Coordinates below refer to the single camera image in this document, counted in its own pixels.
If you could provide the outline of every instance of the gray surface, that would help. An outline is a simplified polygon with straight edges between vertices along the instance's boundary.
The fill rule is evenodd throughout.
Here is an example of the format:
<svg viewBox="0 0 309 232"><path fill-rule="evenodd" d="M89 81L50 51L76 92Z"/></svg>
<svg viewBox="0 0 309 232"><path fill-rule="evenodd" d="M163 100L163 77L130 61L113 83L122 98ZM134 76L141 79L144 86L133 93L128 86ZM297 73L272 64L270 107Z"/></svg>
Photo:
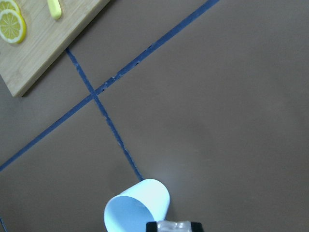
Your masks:
<svg viewBox="0 0 309 232"><path fill-rule="evenodd" d="M114 1L70 47L96 88L198 5ZM100 94L141 173L169 189L169 220L309 230L308 12L220 1ZM88 95L67 56L25 98L3 85L0 160ZM136 182L90 102L0 173L0 215L9 232L105 231L105 203Z"/></svg>

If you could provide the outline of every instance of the yellow fruit slice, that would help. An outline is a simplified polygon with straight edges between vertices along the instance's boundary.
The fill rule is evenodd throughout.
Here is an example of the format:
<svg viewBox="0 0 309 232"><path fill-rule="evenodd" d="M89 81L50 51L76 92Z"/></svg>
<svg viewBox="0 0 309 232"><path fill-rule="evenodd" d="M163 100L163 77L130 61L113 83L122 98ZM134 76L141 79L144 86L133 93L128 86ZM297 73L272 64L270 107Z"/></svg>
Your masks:
<svg viewBox="0 0 309 232"><path fill-rule="evenodd" d="M20 9L13 0L0 0L0 12L6 9L14 10L20 14Z"/></svg>
<svg viewBox="0 0 309 232"><path fill-rule="evenodd" d="M22 16L14 10L0 12L0 36L10 44L20 43L26 35L26 24Z"/></svg>

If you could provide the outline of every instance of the light blue cup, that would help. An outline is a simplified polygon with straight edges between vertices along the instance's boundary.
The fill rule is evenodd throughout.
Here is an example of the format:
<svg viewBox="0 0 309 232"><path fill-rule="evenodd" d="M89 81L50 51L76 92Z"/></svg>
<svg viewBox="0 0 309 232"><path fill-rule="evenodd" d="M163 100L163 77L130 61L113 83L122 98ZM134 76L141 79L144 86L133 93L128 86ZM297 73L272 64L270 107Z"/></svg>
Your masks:
<svg viewBox="0 0 309 232"><path fill-rule="evenodd" d="M146 223L165 219L168 189L154 179L143 180L110 199L104 210L108 232L145 232Z"/></svg>

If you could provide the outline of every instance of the blue tape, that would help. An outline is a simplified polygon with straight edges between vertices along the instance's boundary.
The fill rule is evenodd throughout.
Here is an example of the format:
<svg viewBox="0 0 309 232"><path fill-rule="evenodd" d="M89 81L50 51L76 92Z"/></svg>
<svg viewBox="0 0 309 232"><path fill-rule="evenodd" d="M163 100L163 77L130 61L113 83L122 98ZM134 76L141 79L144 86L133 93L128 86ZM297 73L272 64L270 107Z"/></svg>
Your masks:
<svg viewBox="0 0 309 232"><path fill-rule="evenodd" d="M33 147L38 141L60 126L64 121L66 121L69 117L75 114L79 109L81 109L84 105L92 100L91 95L88 95L83 100L81 100L76 106L66 112L60 119L54 122L51 126L49 126L46 130L44 130L41 134L35 137L32 141L30 141L26 146L24 146L21 150L19 150L15 155L10 157L4 164L0 166L0 172L3 171L7 166L9 166L12 162L14 162L17 158L22 156L26 151L28 151L31 147Z"/></svg>
<svg viewBox="0 0 309 232"><path fill-rule="evenodd" d="M84 73L82 67L80 66L80 64L78 63L76 57L73 55L73 53L69 50L69 48L66 49L67 54L69 55L72 63L74 64L74 66L76 67L77 72L79 73L79 75L81 76L83 82L85 83L86 87L88 88L90 95L92 96L92 98L95 100L99 110L101 111L101 113L103 114L103 116L106 119L107 124L109 125L109 127L111 128L118 144L120 145L120 147L122 148L127 160L129 161L131 167L133 168L137 178L142 181L144 178L142 177L141 173L139 172L133 158L131 157L129 151L126 149L125 144L123 142L123 140L121 139L118 131L116 130L115 125L113 124L111 118L109 117L107 111L105 110L103 104L101 103L101 101L99 100L97 94L95 93L93 87L91 86L86 74Z"/></svg>
<svg viewBox="0 0 309 232"><path fill-rule="evenodd" d="M1 223L2 228L4 229L4 232L8 232L1 217L0 217L0 223Z"/></svg>
<svg viewBox="0 0 309 232"><path fill-rule="evenodd" d="M101 86L99 86L95 90L95 93L98 95L101 92L103 92L105 89L107 89L109 86L111 86L115 81L120 79L123 75L125 75L127 72L132 70L136 65L138 65L145 58L147 58L150 54L152 54L155 50L157 50L159 47L161 47L163 44L165 44L167 41L169 41L172 37L174 37L176 34L178 34L181 30L183 30L186 26L188 26L190 23L192 23L194 20L196 20L203 13L205 13L208 9L210 9L218 1L219 0L209 0L206 3L204 3L203 5L201 5L192 14L190 14L187 18L185 18L183 21L181 21L178 25L176 25L168 33L166 33L159 40L154 42L146 50L144 50L141 54L139 54L134 60L132 60L130 63L128 63L125 67L123 67L116 74L116 76L111 77L105 83L103 83Z"/></svg>

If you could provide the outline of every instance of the cutting board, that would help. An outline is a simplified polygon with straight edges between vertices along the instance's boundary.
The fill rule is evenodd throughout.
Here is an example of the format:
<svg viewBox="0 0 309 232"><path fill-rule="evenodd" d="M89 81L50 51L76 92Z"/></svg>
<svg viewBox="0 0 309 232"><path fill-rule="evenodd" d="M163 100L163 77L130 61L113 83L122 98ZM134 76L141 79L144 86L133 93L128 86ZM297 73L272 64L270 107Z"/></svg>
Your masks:
<svg viewBox="0 0 309 232"><path fill-rule="evenodd" d="M109 0L59 0L62 16L57 21L47 0L15 1L27 35L13 45L0 38L0 75L12 96L21 97Z"/></svg>

